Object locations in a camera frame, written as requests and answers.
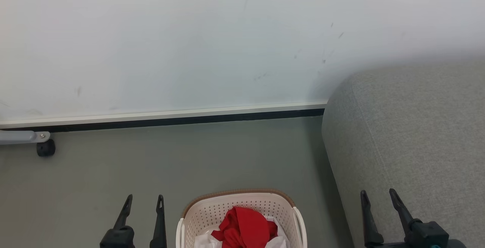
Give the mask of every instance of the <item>white cloth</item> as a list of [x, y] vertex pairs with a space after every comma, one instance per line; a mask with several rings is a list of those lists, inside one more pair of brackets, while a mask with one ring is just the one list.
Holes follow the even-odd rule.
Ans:
[[[290, 248], [288, 238], [285, 235], [285, 231], [279, 225], [279, 222], [274, 217], [266, 217], [267, 220], [272, 221], [278, 227], [277, 237], [269, 241], [265, 248]], [[222, 248], [222, 241], [218, 241], [211, 236], [212, 231], [207, 234], [196, 236], [194, 240], [194, 248]]]

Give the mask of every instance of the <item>caster wheel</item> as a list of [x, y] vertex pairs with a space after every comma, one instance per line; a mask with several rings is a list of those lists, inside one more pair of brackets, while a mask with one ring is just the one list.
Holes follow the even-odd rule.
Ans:
[[56, 152], [56, 144], [52, 139], [42, 143], [37, 143], [37, 155], [40, 157], [49, 157]]

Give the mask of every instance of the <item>laundry basket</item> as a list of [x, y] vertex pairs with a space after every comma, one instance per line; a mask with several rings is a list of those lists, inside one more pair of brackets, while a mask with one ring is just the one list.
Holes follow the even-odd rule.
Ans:
[[176, 248], [193, 248], [195, 237], [218, 230], [234, 206], [251, 208], [274, 217], [291, 248], [307, 248], [307, 231], [300, 211], [288, 195], [272, 189], [244, 189], [201, 196], [193, 200], [177, 225]]

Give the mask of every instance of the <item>gray fabric upholstery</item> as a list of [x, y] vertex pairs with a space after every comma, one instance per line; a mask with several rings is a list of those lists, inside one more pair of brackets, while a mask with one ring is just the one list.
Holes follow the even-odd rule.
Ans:
[[356, 248], [365, 189], [386, 242], [402, 241], [394, 188], [414, 217], [485, 246], [485, 64], [355, 74], [325, 108], [322, 134]]

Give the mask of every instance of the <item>floor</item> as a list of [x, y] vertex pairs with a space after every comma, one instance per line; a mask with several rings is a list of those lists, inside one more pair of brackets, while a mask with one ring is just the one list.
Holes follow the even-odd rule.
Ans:
[[56, 133], [57, 152], [0, 147], [4, 247], [98, 247], [128, 196], [135, 246], [148, 247], [158, 194], [168, 247], [185, 206], [237, 188], [284, 191], [300, 209], [308, 247], [351, 248], [322, 143], [321, 117]]

